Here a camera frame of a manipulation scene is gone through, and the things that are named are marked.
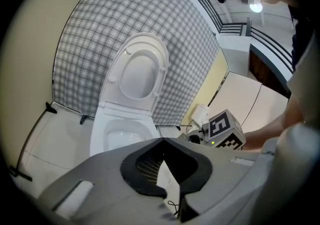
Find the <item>person's arm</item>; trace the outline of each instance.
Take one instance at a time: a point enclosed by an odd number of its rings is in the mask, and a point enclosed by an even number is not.
[[[303,121],[304,118],[298,103],[294,96],[291,95],[285,111],[280,116],[261,129],[244,134],[246,144],[242,149],[245,151],[260,149],[270,138],[280,136],[286,128]]]

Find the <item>white toilet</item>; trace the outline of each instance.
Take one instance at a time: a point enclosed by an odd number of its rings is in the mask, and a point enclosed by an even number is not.
[[[138,33],[120,48],[105,77],[90,140],[90,156],[159,138],[151,118],[169,56],[155,35]]]

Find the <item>yellow wall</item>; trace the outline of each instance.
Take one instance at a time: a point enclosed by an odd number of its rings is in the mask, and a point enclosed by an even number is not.
[[[53,101],[52,72],[63,28],[79,0],[24,0],[0,50],[0,143],[16,166],[45,102]]]
[[[181,125],[188,125],[192,118],[191,115],[195,111],[198,104],[208,105],[216,91],[218,90],[219,85],[221,84],[222,79],[224,79],[225,74],[228,70],[228,64],[224,53],[220,49],[216,55],[216,58],[212,64],[211,69],[208,72],[205,80],[202,83],[202,86],[198,93],[196,94],[193,102],[191,103],[188,111],[185,113]]]

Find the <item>gray plaid fabric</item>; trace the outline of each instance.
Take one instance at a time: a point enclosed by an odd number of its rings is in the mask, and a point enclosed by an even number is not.
[[[54,100],[94,117],[117,51],[139,32],[158,36],[169,53],[168,72],[153,121],[156,125],[180,125],[219,48],[189,0],[81,0],[58,43]]]

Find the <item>ceiling light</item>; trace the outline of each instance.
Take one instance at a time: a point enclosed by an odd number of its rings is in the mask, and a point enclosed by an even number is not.
[[[250,9],[255,13],[260,13],[262,11],[262,4],[261,3],[252,3],[250,4]]]

